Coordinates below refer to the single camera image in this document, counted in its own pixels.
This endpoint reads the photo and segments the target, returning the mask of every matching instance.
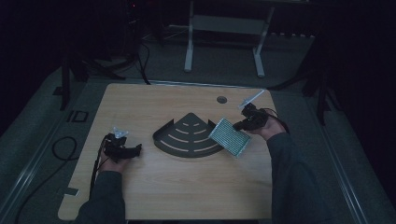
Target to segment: semicircular board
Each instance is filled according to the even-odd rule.
[[[189,113],[174,123],[172,119],[154,133],[154,145],[160,150],[182,158],[199,158],[212,155],[223,149],[209,138],[216,127],[211,120],[205,123]]]

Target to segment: gray sleeve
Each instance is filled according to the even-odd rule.
[[[122,175],[120,173],[112,171],[99,173],[92,190],[92,196],[80,207],[74,223],[125,223],[125,202],[122,198]]]
[[[288,133],[267,141],[272,158],[273,224],[332,223],[317,180]]]

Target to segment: wooden table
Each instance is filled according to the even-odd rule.
[[[222,151],[208,157],[186,159],[154,146],[152,135],[166,122],[177,122],[192,112],[201,120],[234,123],[244,117],[237,108],[258,89],[110,84],[73,173],[69,188],[77,196],[64,195],[59,218],[75,219],[88,201],[92,167],[102,138],[112,127],[129,131],[126,146],[142,144],[123,174],[127,219],[258,219],[271,217],[271,158],[259,136],[252,135],[237,159]],[[227,98],[226,104],[217,101]],[[254,101],[273,108],[269,91]]]

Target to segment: tripod leg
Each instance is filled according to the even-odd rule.
[[[317,108],[317,116],[321,125],[325,125],[324,122],[324,110],[326,105],[326,92],[327,92],[327,78],[329,75],[329,68],[327,68],[322,75],[320,87],[319,87],[319,96],[318,96],[318,108]]]

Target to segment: black cable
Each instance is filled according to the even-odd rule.
[[[145,60],[145,63],[142,64],[142,60],[140,59],[140,55],[139,55],[139,53],[137,53],[137,60],[139,61],[139,65],[140,65],[140,70],[139,70],[139,69],[137,69],[137,70],[139,70],[139,72],[140,72],[140,74],[142,75],[142,78],[143,78],[143,80],[146,82],[146,84],[151,85],[151,83],[149,83],[149,80],[148,80],[148,78],[147,78],[147,76],[146,76],[146,66],[148,65],[148,61],[149,61],[149,47],[146,46],[146,45],[143,44],[143,43],[141,43],[141,44],[142,44],[142,46],[145,47],[146,50],[148,51],[148,56],[147,56],[147,58],[146,58],[146,60]]]
[[[73,150],[72,150],[72,152],[70,153],[70,155],[69,155],[66,159],[65,159],[65,158],[62,158],[62,157],[59,157],[58,154],[56,154],[56,152],[55,152],[55,147],[56,147],[56,145],[57,145],[60,141],[62,141],[62,140],[64,140],[64,139],[71,139],[71,140],[73,141],[73,143],[74,143]],[[70,136],[66,136],[66,137],[60,138],[60,139],[58,139],[56,142],[54,142],[54,143],[52,144],[52,153],[53,153],[53,155],[54,155],[57,159],[59,159],[59,160],[61,160],[61,161],[64,161],[64,163],[62,163],[62,164],[61,164],[61,165],[60,165],[49,177],[47,177],[47,179],[45,179],[43,182],[41,182],[41,183],[33,190],[33,192],[30,193],[30,194],[26,197],[26,199],[23,201],[23,203],[22,203],[22,205],[21,205],[20,209],[18,210],[18,213],[17,213],[17,215],[16,215],[16,217],[15,217],[15,221],[14,221],[15,224],[18,224],[18,223],[20,222],[20,216],[21,216],[21,211],[22,211],[23,207],[29,202],[29,200],[35,195],[35,193],[36,193],[39,189],[41,189],[41,187],[43,187],[43,185],[46,184],[53,176],[55,176],[62,168],[64,168],[64,166],[65,166],[69,161],[74,161],[74,160],[77,160],[77,159],[78,159],[78,157],[72,158],[72,156],[74,155],[74,153],[76,152],[76,150],[77,150],[77,141],[76,141],[75,138],[70,137]]]
[[[95,185],[95,180],[96,180],[96,173],[98,172],[99,167],[100,167],[100,166],[99,166],[100,155],[101,155],[101,153],[102,153],[103,147],[105,146],[106,140],[107,140],[107,135],[102,139],[102,143],[100,144],[99,149],[98,149],[98,155],[97,155],[97,157],[96,157],[95,164],[93,165],[92,176],[91,176],[91,184],[90,184],[90,196],[89,196],[89,199],[90,199],[91,196],[92,196],[92,190],[93,190],[93,186]]]

